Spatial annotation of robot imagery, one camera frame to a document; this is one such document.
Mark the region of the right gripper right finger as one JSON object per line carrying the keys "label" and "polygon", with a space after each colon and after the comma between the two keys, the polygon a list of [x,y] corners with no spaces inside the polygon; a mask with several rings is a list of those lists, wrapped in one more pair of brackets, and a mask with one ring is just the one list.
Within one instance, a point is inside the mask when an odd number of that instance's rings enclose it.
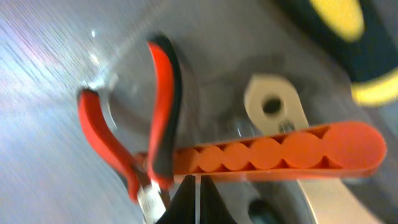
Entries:
{"label": "right gripper right finger", "polygon": [[210,176],[201,178],[200,224],[237,224]]}

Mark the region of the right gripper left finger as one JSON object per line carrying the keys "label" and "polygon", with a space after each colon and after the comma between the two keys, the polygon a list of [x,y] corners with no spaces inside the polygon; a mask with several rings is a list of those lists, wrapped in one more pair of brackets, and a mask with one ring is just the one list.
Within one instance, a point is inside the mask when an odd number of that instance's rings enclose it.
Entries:
{"label": "right gripper left finger", "polygon": [[168,209],[156,224],[195,223],[195,177],[185,176]]}

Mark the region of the red-black cutting pliers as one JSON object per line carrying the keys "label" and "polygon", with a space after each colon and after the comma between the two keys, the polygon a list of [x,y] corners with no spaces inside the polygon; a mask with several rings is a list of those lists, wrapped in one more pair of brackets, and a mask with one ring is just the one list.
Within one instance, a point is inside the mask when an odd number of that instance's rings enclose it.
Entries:
{"label": "red-black cutting pliers", "polygon": [[78,94],[78,115],[86,140],[122,180],[137,202],[144,223],[156,223],[165,213],[165,191],[174,182],[174,142],[182,103],[182,74],[177,54],[164,34],[147,46],[154,63],[156,89],[146,162],[140,163],[113,135],[104,118],[98,90]]}

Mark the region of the orange scraper wooden handle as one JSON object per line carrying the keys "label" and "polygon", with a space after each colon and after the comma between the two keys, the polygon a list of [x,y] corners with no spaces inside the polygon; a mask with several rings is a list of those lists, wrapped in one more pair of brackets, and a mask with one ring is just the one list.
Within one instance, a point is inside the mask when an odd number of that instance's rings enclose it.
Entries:
{"label": "orange scraper wooden handle", "polygon": [[[244,94],[244,106],[262,134],[309,127],[295,87],[283,77],[254,74]],[[381,222],[339,179],[298,180],[297,185],[316,223]]]}

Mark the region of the orange bit holder strip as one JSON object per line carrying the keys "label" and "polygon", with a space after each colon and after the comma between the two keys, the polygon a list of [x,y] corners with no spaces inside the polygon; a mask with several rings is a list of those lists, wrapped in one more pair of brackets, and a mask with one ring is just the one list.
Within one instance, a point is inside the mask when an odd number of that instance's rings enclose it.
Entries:
{"label": "orange bit holder strip", "polygon": [[185,147],[172,154],[172,178],[149,172],[163,185],[187,175],[215,181],[367,177],[387,154],[382,134],[360,121],[342,121],[273,136]]}

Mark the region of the file with black-yellow handle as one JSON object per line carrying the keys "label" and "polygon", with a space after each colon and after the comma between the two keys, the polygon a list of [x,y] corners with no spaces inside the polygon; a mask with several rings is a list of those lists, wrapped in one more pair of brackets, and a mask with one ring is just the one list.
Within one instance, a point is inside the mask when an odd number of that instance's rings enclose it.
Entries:
{"label": "file with black-yellow handle", "polygon": [[348,74],[351,96],[374,107],[397,99],[397,46],[371,1],[281,0],[275,4]]}

